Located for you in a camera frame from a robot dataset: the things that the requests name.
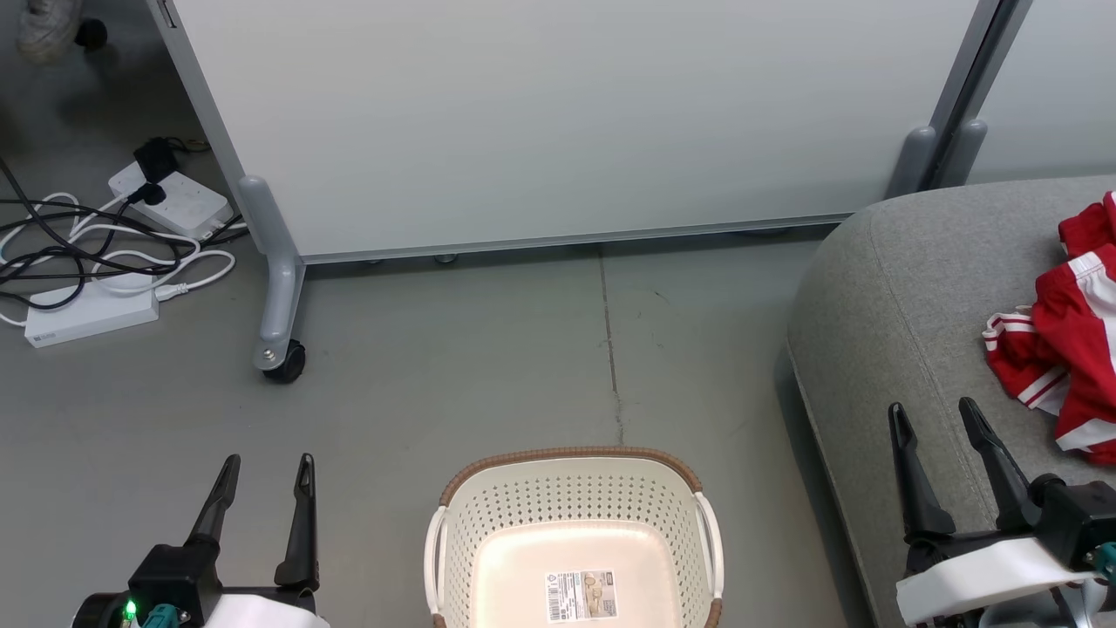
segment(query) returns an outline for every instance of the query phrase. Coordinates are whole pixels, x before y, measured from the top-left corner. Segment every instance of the teal connector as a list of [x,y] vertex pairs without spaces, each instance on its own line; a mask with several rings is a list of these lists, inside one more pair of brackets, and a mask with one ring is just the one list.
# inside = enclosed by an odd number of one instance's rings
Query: teal connector
[[1104,543],[1096,549],[1095,555],[1094,564],[1097,571],[1112,581],[1113,572],[1116,571],[1116,543]]
[[179,628],[179,609],[172,605],[158,605],[147,613],[143,628]]

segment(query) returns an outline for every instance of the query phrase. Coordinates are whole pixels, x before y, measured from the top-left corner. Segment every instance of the beige basket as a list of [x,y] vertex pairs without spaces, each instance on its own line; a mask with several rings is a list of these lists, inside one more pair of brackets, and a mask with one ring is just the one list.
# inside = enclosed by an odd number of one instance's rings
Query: beige basket
[[423,577],[439,628],[713,628],[724,557],[713,509],[677,458],[541,450],[450,482]]

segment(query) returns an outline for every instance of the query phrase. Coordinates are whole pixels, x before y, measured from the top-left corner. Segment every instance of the gray ottoman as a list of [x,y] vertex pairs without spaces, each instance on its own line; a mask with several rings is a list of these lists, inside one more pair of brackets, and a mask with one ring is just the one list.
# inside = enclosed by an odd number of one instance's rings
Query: gray ottoman
[[1116,176],[990,183],[877,203],[821,244],[788,329],[795,373],[882,627],[902,626],[895,582],[906,547],[887,431],[901,402],[920,455],[959,531],[991,530],[997,508],[969,447],[958,399],[972,397],[1029,477],[1116,473],[1054,444],[1054,419],[1009,398],[980,338],[994,311],[1035,300],[1035,279],[1065,260],[1058,221]]

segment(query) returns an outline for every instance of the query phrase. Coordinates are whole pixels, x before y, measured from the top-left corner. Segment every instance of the white partition panel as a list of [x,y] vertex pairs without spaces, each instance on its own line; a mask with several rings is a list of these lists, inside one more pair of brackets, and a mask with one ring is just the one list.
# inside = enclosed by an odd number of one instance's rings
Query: white partition panel
[[1116,2],[1035,0],[979,119],[969,183],[1116,172]]
[[299,252],[855,211],[975,0],[176,0]]

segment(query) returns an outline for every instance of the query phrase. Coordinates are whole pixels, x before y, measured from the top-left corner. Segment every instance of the basket handle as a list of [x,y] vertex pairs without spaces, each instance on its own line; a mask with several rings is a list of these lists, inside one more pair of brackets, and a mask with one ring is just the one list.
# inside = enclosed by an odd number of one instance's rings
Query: basket handle
[[422,555],[422,579],[426,587],[426,606],[430,607],[431,615],[437,615],[442,610],[442,592],[437,590],[437,583],[441,578],[437,573],[439,564],[435,564],[436,558],[443,558],[445,553],[442,551],[442,545],[445,543],[445,534],[443,534],[445,528],[445,506],[439,506],[437,511],[434,512],[434,516],[430,520],[430,526],[426,529],[426,545],[423,548]]
[[694,493],[698,500],[698,512],[705,523],[708,530],[709,555],[713,562],[713,580],[710,587],[713,589],[713,599],[721,599],[724,592],[724,545],[721,544],[721,528],[716,524],[716,515],[713,514],[713,506],[709,500],[702,495],[701,491]]

